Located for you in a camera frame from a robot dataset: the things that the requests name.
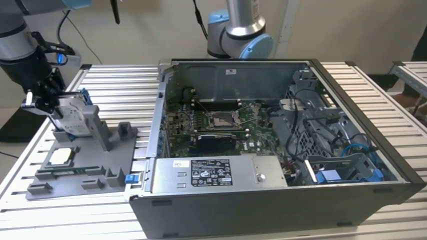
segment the blue plastic tab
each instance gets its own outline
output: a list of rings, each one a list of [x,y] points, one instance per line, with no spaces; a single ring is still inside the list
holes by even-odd
[[[217,10],[210,13],[207,24],[215,24],[230,20],[227,9]]]
[[[62,0],[69,8],[77,10],[91,6],[93,0]]]
[[[129,174],[125,178],[126,184],[138,184],[141,181],[141,176],[138,174]]]
[[[384,180],[385,180],[384,172],[382,172],[382,170],[376,168],[376,170],[373,172],[373,176],[369,177],[368,181],[369,182],[382,182]]]
[[[265,33],[246,46],[241,59],[267,59],[274,49],[274,37]]]
[[[86,88],[83,88],[81,90],[81,93],[83,94],[83,97],[85,97],[85,100],[86,100],[86,105],[94,105],[89,90]]]

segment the warning label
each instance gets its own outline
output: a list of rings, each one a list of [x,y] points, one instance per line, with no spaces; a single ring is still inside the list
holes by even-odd
[[[191,160],[191,185],[194,187],[234,185],[230,159]]]

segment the black cable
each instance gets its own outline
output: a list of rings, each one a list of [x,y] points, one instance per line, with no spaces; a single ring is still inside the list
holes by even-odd
[[[297,126],[298,126],[298,122],[300,122],[300,108],[297,106],[297,100],[296,99],[294,99],[294,107],[296,107],[294,123],[293,123],[293,128],[292,128],[292,134],[290,134],[290,136],[288,137],[288,140],[286,140],[285,148],[286,148],[288,154],[292,156],[293,160],[304,162],[304,160],[294,153],[292,153],[292,151],[290,151],[290,143],[292,143],[292,139],[293,139],[293,136],[296,134]]]
[[[78,31],[78,33],[79,33],[79,35],[81,35],[81,37],[82,37],[82,39],[83,39],[83,42],[85,42],[85,45],[86,45],[87,49],[93,52],[93,54],[94,54],[94,56],[97,57],[99,63],[101,63],[101,64],[105,64],[103,61],[101,60],[99,56],[98,56],[97,53],[94,52],[93,48],[90,47],[89,42],[87,42],[87,40],[86,40],[86,37],[83,36],[83,34],[82,34],[78,26],[77,26],[75,23],[74,23],[74,21],[70,19],[69,16],[67,16],[66,18],[69,19],[71,25],[74,26],[75,30]]]
[[[370,147],[370,146],[373,145],[373,140],[370,139],[369,135],[368,135],[366,133],[362,133],[362,132],[361,132],[361,133],[357,133],[356,135],[353,135],[349,139],[345,138],[345,137],[342,137],[342,136],[337,136],[337,137],[334,138],[333,142],[332,142],[332,145],[334,145],[340,139],[346,140],[346,141],[352,141],[352,140],[353,140],[356,137],[358,137],[358,136],[365,136],[368,145],[369,145],[369,147]]]
[[[13,157],[13,158],[17,158],[17,159],[21,158],[19,156],[15,156],[15,155],[13,155],[13,154],[9,154],[9,153],[6,153],[6,152],[3,152],[3,151],[0,151],[0,154],[7,155],[7,156],[10,156],[10,157]]]
[[[66,22],[66,19],[69,18],[70,12],[71,12],[71,10],[69,10],[66,12],[63,11],[65,16],[62,17],[62,19],[59,21],[58,28],[57,28],[57,39],[58,39],[58,42],[59,42],[59,44],[66,45],[66,46],[67,46],[67,44],[63,42],[63,39],[62,39],[62,27],[63,27],[63,24]]]
[[[201,25],[205,38],[209,39],[209,32],[207,32],[207,29],[206,29],[206,25],[203,23],[203,18],[202,18],[202,14],[201,14],[201,11],[199,11],[199,8],[198,8],[197,0],[193,0],[193,3],[194,3],[194,10],[195,10],[195,12],[194,12],[195,13],[195,18],[198,20],[198,24]]]

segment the metal rail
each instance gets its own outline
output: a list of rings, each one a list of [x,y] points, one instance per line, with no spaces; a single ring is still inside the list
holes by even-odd
[[[362,111],[385,134],[418,174],[427,181],[427,130],[389,97],[358,67],[326,62]],[[146,163],[151,119],[158,92],[158,66],[93,66],[81,71],[70,90],[86,88],[101,107],[101,117],[115,125],[130,121],[138,127],[133,171]],[[54,142],[46,122],[0,185],[0,239],[58,238],[145,239],[123,192],[27,201],[26,190]],[[127,186],[127,193],[134,189]],[[221,237],[225,240],[278,239],[425,239],[427,238],[427,189],[405,204],[384,207],[360,227]]]

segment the floor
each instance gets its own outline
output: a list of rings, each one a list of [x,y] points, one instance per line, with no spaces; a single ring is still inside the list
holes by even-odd
[[[0,127],[7,123],[17,110],[17,108],[0,108]],[[29,143],[0,142],[0,152],[19,157],[27,145]],[[0,182],[6,178],[17,160],[15,157],[0,154]]]

